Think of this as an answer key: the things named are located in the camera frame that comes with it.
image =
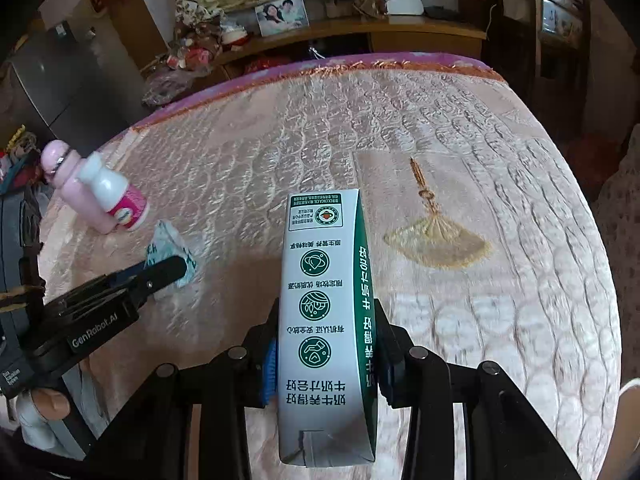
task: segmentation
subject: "quilted bed cover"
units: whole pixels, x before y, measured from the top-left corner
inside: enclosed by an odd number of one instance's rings
[[[198,257],[194,282],[150,300],[91,367],[115,415],[162,362],[209,361],[262,323],[280,287],[290,192],[359,187],[375,295],[392,323],[449,362],[507,370],[585,480],[609,445],[620,322],[607,255],[572,172],[527,107],[480,62],[345,57],[229,81],[160,110],[103,148],[151,200],[135,232],[97,235],[54,196],[42,223],[48,299],[140,261],[158,219]],[[488,251],[428,267],[390,234],[425,218],[413,157],[446,218]],[[465,477],[456,407],[456,479]],[[408,410],[380,397],[375,464],[278,459],[276,406],[246,410],[254,478],[399,478]]]

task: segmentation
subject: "wooden furniture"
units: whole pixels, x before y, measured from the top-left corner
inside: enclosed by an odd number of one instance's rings
[[[589,0],[525,0],[528,16],[507,16],[495,0],[484,60],[497,70],[556,142],[580,134],[586,100]]]
[[[254,56],[268,56],[274,49],[309,40],[354,34],[366,36],[371,52],[447,52],[475,59],[480,58],[482,41],[486,38],[483,30],[472,25],[424,16],[389,16],[384,20],[355,17],[312,22],[309,27],[266,38],[251,38],[240,50],[222,53],[214,60],[213,72],[197,80],[191,92],[242,75]]]

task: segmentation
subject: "pink bottle label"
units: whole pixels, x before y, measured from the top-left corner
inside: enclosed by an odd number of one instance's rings
[[[139,190],[129,184],[120,201],[107,213],[112,215],[118,224],[129,229],[140,219],[142,213],[145,212],[145,207],[146,198]]]

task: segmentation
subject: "white bottle cap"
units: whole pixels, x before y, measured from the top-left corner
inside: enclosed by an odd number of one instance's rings
[[[93,152],[86,158],[82,169],[78,171],[78,180],[85,184],[90,184],[100,171],[100,168],[102,168],[102,157],[100,156],[100,153]]]

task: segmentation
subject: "pink bottle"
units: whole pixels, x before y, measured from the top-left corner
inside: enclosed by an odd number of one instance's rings
[[[76,150],[62,140],[52,140],[42,150],[40,163],[47,180],[60,190],[62,199],[78,216],[102,234],[115,229],[116,219],[102,210],[91,190],[78,180],[84,158]]]

